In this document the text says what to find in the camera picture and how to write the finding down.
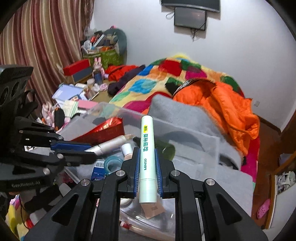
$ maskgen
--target colorful blanket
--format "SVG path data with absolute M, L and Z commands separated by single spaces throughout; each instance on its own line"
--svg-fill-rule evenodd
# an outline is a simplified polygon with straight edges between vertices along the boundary
M 130 80 L 110 101 L 111 104 L 147 114 L 152 98 L 161 94 L 172 98 L 166 89 L 166 83 L 182 85 L 192 78 L 207 78 L 212 82 L 224 82 L 244 97 L 237 82 L 226 73 L 216 72 L 185 56 L 174 56 L 157 60 L 148 65 L 136 77 Z M 257 161 L 259 153 L 259 137 L 250 142 L 249 153 L 244 158 L 242 171 L 251 175 L 256 182 Z

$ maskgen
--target mint green tube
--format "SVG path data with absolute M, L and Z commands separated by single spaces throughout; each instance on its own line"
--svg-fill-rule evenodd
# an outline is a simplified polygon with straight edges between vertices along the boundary
M 157 180 L 155 170 L 154 130 L 153 119 L 149 115 L 142 117 L 140 148 L 139 202 L 156 203 Z

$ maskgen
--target wall outlet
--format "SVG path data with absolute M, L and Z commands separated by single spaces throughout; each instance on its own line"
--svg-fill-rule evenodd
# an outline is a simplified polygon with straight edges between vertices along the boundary
M 258 105 L 260 104 L 260 101 L 257 101 L 257 100 L 253 100 L 253 105 L 258 107 Z

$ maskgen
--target clear storage bin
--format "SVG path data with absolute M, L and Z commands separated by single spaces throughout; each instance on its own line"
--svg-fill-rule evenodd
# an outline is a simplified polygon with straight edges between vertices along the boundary
M 101 102 L 86 114 L 73 119 L 60 134 L 65 140 L 72 140 L 90 131 L 95 126 L 111 117 L 123 119 L 125 134 L 141 136 L 142 114 Z M 154 136 L 175 146 L 176 153 L 173 163 L 177 170 L 186 173 L 191 178 L 204 181 L 206 178 L 216 178 L 219 138 L 208 136 L 190 129 L 172 125 L 171 123 L 153 118 Z M 121 150 L 112 155 L 121 156 Z M 91 177 L 93 165 L 66 167 L 66 172 L 75 182 Z M 158 240 L 174 240 L 175 237 L 175 200 L 161 199 L 165 212 L 146 219 L 139 200 L 135 198 L 128 206 L 120 208 L 120 219 L 131 224 L 133 231 Z

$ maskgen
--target striped curtain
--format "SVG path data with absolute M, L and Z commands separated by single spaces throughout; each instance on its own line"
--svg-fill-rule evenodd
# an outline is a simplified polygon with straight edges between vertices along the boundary
M 28 0 L 0 35 L 0 64 L 33 66 L 27 88 L 40 104 L 64 82 L 62 68 L 81 59 L 80 41 L 94 0 Z

